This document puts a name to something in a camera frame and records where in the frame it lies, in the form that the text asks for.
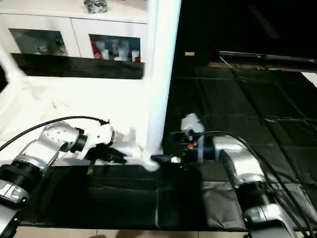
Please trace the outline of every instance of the white pole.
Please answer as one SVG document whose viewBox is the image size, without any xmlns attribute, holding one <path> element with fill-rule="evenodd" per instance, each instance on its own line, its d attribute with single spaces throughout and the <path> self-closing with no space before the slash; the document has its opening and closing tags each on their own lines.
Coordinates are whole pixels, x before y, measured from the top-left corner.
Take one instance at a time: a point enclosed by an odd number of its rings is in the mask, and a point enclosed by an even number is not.
<svg viewBox="0 0 317 238">
<path fill-rule="evenodd" d="M 13 59 L 12 55 L 9 54 L 4 48 L 2 42 L 0 41 L 0 65 L 5 72 L 5 77 L 7 81 L 10 82 L 19 82 L 18 78 L 24 77 L 25 74 Z"/>
<path fill-rule="evenodd" d="M 154 45 L 152 58 L 148 58 L 153 59 L 152 64 L 150 63 L 152 73 L 146 69 L 143 79 L 145 93 L 143 100 L 147 104 L 144 116 L 146 124 L 143 124 L 143 128 L 147 131 L 142 133 L 146 139 L 143 159 L 150 165 L 150 156 L 160 153 L 161 150 L 181 0 L 151 0 L 149 4 L 150 7 L 156 6 L 156 15 L 149 16 L 148 19 L 149 37 L 151 37 L 151 31 L 154 31 L 152 38 Z M 158 168 L 154 162 L 152 165 L 146 169 Z"/>
</svg>

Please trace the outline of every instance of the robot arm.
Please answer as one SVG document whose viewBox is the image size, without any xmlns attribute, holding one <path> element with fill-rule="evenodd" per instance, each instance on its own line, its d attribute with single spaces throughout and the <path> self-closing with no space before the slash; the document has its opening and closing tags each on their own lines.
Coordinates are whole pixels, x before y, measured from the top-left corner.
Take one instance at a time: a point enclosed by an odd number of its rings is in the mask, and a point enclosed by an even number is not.
<svg viewBox="0 0 317 238">
<path fill-rule="evenodd" d="M 91 148 L 98 144 L 110 146 L 113 140 L 110 124 L 101 125 L 87 135 L 63 121 L 47 125 L 39 138 L 30 142 L 10 165 L 0 167 L 0 237 L 14 236 L 19 211 L 60 151 L 71 151 L 83 159 Z"/>
<path fill-rule="evenodd" d="M 237 139 L 220 136 L 213 139 L 215 159 L 224 164 L 242 210 L 242 218 L 253 238 L 279 234 L 296 238 L 284 210 L 268 192 L 258 160 Z"/>
<path fill-rule="evenodd" d="M 213 138 L 212 147 L 204 146 L 202 137 L 204 130 L 194 114 L 182 120 L 183 131 L 180 150 L 172 156 L 152 156 L 158 162 L 170 163 L 201 163 L 201 158 L 215 156 L 215 161 L 224 165 L 230 183 L 235 190 L 238 203 L 242 210 L 242 218 L 253 238 L 267 238 L 274 235 L 282 238 L 296 238 L 291 221 L 284 210 L 276 203 L 268 189 L 264 172 L 257 158 L 237 139 L 231 136 Z"/>
</svg>

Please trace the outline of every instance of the figurine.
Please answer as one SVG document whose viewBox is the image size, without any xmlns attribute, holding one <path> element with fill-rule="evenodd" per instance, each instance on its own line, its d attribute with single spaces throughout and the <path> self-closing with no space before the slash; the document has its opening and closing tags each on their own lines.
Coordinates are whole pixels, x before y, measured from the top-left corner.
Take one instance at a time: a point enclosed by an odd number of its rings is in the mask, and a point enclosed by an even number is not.
<svg viewBox="0 0 317 238">
<path fill-rule="evenodd" d="M 106 0 L 84 0 L 84 5 L 89 13 L 101 13 L 107 11 Z"/>
<path fill-rule="evenodd" d="M 38 49 L 38 53 L 40 53 L 41 55 L 48 55 L 49 54 L 49 48 L 48 45 L 46 43 L 41 43 L 39 45 L 37 45 L 37 49 Z"/>
<path fill-rule="evenodd" d="M 63 39 L 56 39 L 55 40 L 55 44 L 56 44 L 56 47 L 57 47 L 56 54 L 58 56 L 68 56 L 67 49 L 66 49 L 66 46 L 64 44 Z"/>
</svg>

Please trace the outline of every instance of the white cabinet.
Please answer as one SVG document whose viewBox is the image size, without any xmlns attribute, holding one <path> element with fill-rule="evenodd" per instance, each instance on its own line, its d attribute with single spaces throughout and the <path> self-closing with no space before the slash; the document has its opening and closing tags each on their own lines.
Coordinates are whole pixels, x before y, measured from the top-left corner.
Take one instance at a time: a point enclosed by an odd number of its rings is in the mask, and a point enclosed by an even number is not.
<svg viewBox="0 0 317 238">
<path fill-rule="evenodd" d="M 147 2 L 107 4 L 88 14 L 82 0 L 0 0 L 0 39 L 10 53 L 145 62 Z"/>
<path fill-rule="evenodd" d="M 147 25 L 142 23 L 71 19 L 82 57 L 96 58 L 94 47 L 108 51 L 109 60 L 127 51 L 127 61 L 131 61 L 132 51 L 138 52 L 141 62 L 145 62 L 147 48 Z"/>
<path fill-rule="evenodd" d="M 0 22 L 1 40 L 10 53 L 80 57 L 70 18 L 0 14 Z"/>
</svg>

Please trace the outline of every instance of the glass cabinet door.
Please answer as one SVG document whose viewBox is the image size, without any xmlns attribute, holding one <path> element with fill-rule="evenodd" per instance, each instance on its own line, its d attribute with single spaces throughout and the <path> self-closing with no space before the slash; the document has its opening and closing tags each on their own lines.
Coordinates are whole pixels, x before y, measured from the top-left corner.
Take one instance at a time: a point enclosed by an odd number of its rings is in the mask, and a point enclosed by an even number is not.
<svg viewBox="0 0 317 238">
<path fill-rule="evenodd" d="M 82 57 L 146 62 L 146 24 L 75 18 L 71 21 Z"/>
<path fill-rule="evenodd" d="M 140 38 L 89 34 L 95 59 L 141 62 Z"/>
<path fill-rule="evenodd" d="M 10 53 L 80 57 L 67 17 L 0 14 L 0 33 Z"/>
<path fill-rule="evenodd" d="M 21 53 L 36 55 L 68 56 L 59 31 L 9 29 Z"/>
</svg>

